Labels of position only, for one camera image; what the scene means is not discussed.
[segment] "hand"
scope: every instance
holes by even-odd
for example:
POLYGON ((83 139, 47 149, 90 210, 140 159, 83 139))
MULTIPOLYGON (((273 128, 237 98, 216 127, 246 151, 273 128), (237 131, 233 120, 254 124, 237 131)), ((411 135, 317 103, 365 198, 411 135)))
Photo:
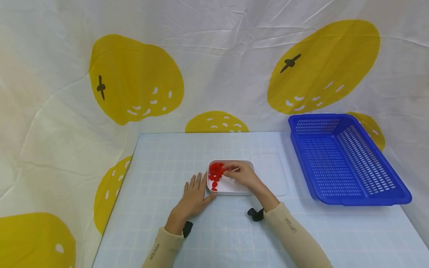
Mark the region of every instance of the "hand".
POLYGON ((225 176, 236 179, 239 183, 249 188, 249 191, 261 202, 265 212, 276 208, 278 204, 280 204, 277 197, 275 197, 268 187, 258 178, 255 172, 253 172, 252 168, 245 162, 232 161, 222 168, 227 170, 224 172, 225 176))
POLYGON ((232 161, 222 168, 226 170, 224 172, 225 176, 236 179, 239 183, 249 188, 252 193, 265 187, 252 168, 245 162, 232 161))
POLYGON ((201 173, 192 176, 190 182, 185 183, 182 199, 173 208, 165 224, 165 230, 169 233, 181 235, 186 221, 200 214, 218 194, 212 193, 204 198, 207 185, 207 172, 201 180, 201 173))

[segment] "person's left hand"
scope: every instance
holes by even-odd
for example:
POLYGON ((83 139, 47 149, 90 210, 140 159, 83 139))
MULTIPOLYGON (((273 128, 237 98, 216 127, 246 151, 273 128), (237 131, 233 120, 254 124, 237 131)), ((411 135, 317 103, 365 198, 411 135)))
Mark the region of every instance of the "person's left hand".
POLYGON ((183 197, 171 211, 165 225, 166 231, 180 235, 186 221, 200 214, 216 198, 218 195, 216 193, 212 193, 204 198, 206 184, 207 172, 204 174, 202 180, 201 173, 198 173, 198 176, 192 176, 189 183, 185 183, 183 197))

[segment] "person's right hand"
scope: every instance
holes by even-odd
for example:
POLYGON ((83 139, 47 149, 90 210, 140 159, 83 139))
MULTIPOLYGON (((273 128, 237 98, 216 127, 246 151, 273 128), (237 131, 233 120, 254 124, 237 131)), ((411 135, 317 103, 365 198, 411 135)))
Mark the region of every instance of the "person's right hand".
POLYGON ((246 162, 232 161, 222 168, 226 170, 224 172, 225 176, 236 179, 239 183, 249 188, 252 193, 265 186, 246 162))

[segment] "blue plastic basket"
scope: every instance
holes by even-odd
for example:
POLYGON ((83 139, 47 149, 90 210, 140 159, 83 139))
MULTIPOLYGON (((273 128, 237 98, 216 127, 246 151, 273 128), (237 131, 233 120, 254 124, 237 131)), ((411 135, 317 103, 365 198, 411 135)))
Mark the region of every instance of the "blue plastic basket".
POLYGON ((411 202, 411 193, 355 117, 293 115, 289 125, 314 199, 345 206, 411 202))

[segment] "beige arm sleeve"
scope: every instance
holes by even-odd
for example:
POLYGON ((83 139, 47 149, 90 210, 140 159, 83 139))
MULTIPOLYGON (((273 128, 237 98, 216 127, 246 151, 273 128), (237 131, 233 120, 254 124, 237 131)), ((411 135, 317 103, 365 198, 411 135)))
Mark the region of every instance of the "beige arm sleeve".
POLYGON ((173 235, 164 227, 159 228, 152 250, 146 257, 142 268, 170 268, 173 267, 177 252, 183 244, 183 235, 173 235))
POLYGON ((264 213, 264 218, 298 268, 332 268, 323 249, 284 203, 264 213))

